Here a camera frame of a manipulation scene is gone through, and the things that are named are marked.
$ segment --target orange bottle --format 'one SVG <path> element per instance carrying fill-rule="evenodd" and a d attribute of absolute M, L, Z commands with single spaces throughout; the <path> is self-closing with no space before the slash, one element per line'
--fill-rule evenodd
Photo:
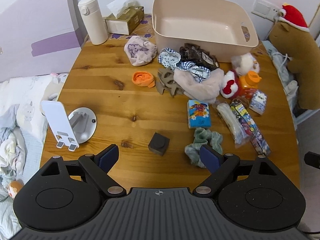
<path fill-rule="evenodd" d="M 240 96 L 245 96 L 250 99 L 255 91 L 258 89 L 258 83 L 262 78 L 254 71 L 250 70 L 247 75 L 239 77 L 241 86 Z"/>

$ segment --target wall outlet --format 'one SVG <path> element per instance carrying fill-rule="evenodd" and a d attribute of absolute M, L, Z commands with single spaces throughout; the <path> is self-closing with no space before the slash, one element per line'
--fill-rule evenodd
<path fill-rule="evenodd" d="M 266 0 L 255 0 L 252 13 L 274 22 L 279 17 L 279 10 L 278 6 Z"/>

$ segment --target fluffy pink cloth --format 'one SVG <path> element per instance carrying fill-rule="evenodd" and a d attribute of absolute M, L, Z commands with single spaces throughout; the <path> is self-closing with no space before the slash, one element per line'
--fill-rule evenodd
<path fill-rule="evenodd" d="M 156 56 L 157 48 L 146 38 L 132 36 L 124 46 L 124 51 L 132 65 L 142 66 L 148 64 Z"/>
<path fill-rule="evenodd" d="M 185 95 L 191 99 L 213 104 L 220 93 L 223 76 L 223 70 L 217 68 L 210 72 L 207 79 L 197 83 L 188 71 L 175 69 L 173 79 L 184 89 Z"/>

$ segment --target blue gripper pad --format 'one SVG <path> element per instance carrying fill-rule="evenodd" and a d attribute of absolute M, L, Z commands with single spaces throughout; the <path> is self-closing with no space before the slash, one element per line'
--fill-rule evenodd
<path fill-rule="evenodd" d="M 115 144 L 111 144 L 109 147 L 98 153 L 94 157 L 94 162 L 101 168 L 105 173 L 108 173 L 113 165 L 119 159 L 119 148 Z"/>
<path fill-rule="evenodd" d="M 224 157 L 208 145 L 202 145 L 199 151 L 200 160 L 206 168 L 214 173 L 224 162 Z"/>

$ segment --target blue checkered cloth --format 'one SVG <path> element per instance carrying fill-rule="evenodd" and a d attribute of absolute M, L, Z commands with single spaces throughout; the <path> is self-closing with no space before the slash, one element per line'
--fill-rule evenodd
<path fill-rule="evenodd" d="M 209 76 L 210 70 L 208 68 L 197 66 L 192 61 L 181 62 L 180 60 L 180 54 L 170 48 L 162 49 L 158 57 L 158 62 L 162 64 L 164 67 L 170 67 L 173 71 L 176 68 L 188 71 L 198 83 L 202 82 Z"/>
<path fill-rule="evenodd" d="M 177 64 L 177 68 L 184 71 L 189 71 L 198 83 L 201 83 L 203 80 L 208 78 L 210 74 L 210 69 L 202 66 L 197 66 L 192 61 L 179 62 Z"/>

